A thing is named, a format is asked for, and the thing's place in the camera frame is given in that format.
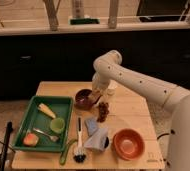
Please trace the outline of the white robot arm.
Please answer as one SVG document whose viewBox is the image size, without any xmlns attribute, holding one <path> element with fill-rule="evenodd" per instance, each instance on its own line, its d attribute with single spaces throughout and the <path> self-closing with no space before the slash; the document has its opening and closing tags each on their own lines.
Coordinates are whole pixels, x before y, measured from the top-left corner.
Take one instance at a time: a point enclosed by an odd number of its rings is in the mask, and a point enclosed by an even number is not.
<svg viewBox="0 0 190 171">
<path fill-rule="evenodd" d="M 172 114 L 165 171 L 190 171 L 190 90 L 121 66 L 122 55 L 111 50 L 93 62 L 94 91 L 105 91 L 111 80 L 160 105 Z"/>
</svg>

